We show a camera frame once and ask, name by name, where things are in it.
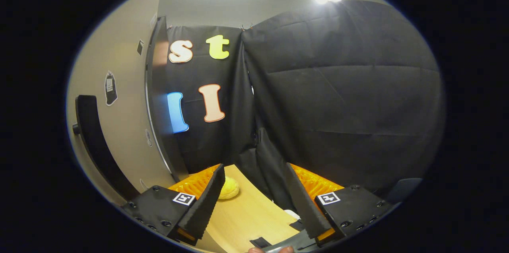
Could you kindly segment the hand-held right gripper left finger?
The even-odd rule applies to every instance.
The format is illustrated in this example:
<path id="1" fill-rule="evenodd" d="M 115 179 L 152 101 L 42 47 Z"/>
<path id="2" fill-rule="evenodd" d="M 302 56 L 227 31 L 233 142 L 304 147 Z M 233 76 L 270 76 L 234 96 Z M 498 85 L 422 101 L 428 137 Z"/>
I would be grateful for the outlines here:
<path id="1" fill-rule="evenodd" d="M 196 245 L 202 239 L 225 182 L 224 165 L 195 173 L 169 188 L 154 185 L 121 210 L 165 238 Z"/>

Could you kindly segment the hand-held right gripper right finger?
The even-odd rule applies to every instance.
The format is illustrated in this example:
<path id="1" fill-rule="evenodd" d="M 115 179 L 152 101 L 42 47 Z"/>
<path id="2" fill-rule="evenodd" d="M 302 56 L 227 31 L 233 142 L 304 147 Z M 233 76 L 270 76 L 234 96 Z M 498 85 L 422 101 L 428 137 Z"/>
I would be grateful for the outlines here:
<path id="1" fill-rule="evenodd" d="M 342 186 L 292 163 L 285 165 L 285 181 L 304 229 L 318 247 L 356 235 L 396 208 L 362 186 Z"/>

